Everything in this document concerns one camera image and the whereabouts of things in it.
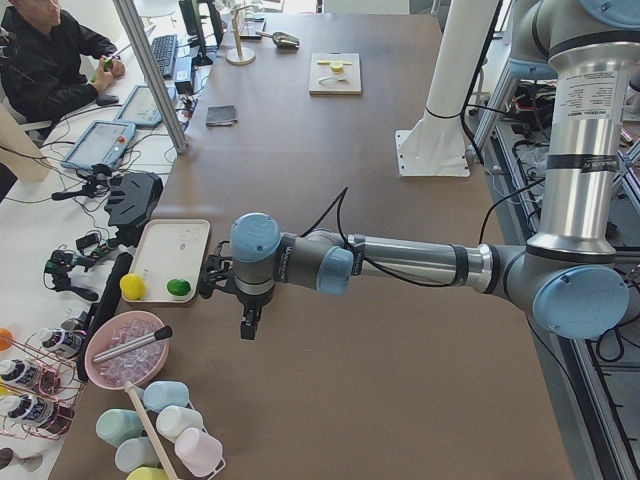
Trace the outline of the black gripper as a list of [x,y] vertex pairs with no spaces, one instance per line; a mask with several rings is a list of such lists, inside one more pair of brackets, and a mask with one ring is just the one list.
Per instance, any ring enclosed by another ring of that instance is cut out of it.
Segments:
[[262,309],[273,298],[273,288],[264,293],[248,294],[240,291],[237,298],[243,305],[240,335],[243,340],[254,340],[261,320]]

